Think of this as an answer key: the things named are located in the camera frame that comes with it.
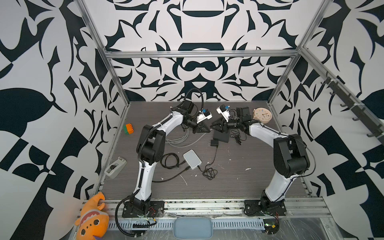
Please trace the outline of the black switch box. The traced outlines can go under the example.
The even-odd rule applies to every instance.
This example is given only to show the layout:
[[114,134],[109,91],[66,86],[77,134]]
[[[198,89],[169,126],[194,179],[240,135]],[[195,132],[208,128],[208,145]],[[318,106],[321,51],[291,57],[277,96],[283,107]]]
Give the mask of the black switch box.
[[222,133],[214,130],[213,139],[219,142],[228,143],[230,140],[230,133]]

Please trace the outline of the white network switch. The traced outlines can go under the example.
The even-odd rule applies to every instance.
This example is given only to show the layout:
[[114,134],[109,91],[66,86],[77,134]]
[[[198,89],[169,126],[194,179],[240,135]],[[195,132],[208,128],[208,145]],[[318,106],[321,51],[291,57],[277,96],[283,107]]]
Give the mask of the white network switch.
[[201,159],[195,153],[194,150],[189,150],[186,153],[184,153],[183,158],[185,159],[185,161],[188,163],[188,165],[191,167],[192,170],[196,169],[202,164]]

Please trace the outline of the black power adapter with cable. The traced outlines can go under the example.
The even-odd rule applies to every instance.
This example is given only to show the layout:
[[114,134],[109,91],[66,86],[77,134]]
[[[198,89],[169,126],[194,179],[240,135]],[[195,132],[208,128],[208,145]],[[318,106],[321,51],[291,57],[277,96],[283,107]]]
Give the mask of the black power adapter with cable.
[[215,148],[215,154],[212,157],[211,161],[209,163],[207,163],[203,169],[200,166],[198,166],[198,169],[202,173],[203,177],[209,181],[213,180],[218,174],[218,171],[216,169],[214,169],[212,167],[212,165],[214,164],[214,162],[216,160],[218,147],[219,147],[219,141],[218,140],[211,140],[211,147]]

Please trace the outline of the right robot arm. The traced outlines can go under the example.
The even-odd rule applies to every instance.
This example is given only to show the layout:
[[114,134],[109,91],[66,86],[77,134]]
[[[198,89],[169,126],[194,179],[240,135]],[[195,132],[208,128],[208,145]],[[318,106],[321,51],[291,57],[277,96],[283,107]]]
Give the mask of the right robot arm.
[[267,127],[266,123],[272,120],[273,115],[265,108],[252,112],[248,107],[236,108],[236,114],[231,116],[229,107],[222,105],[217,112],[222,117],[213,122],[212,129],[222,133],[239,130],[273,148],[275,173],[263,192],[260,205],[266,209],[282,204],[293,181],[310,167],[302,138],[299,135],[284,135]]

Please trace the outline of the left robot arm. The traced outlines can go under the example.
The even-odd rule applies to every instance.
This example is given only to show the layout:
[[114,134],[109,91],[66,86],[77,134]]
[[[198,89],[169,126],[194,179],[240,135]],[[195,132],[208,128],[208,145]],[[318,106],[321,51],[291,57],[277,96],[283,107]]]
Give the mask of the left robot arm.
[[152,181],[157,163],[163,158],[166,137],[177,126],[191,128],[194,134],[209,133],[210,129],[204,123],[212,118],[207,109],[200,109],[197,115],[191,115],[194,104],[184,100],[176,107],[170,108],[170,113],[154,125],[145,125],[137,145],[139,174],[134,193],[129,197],[130,205],[141,214],[148,212],[152,195]]

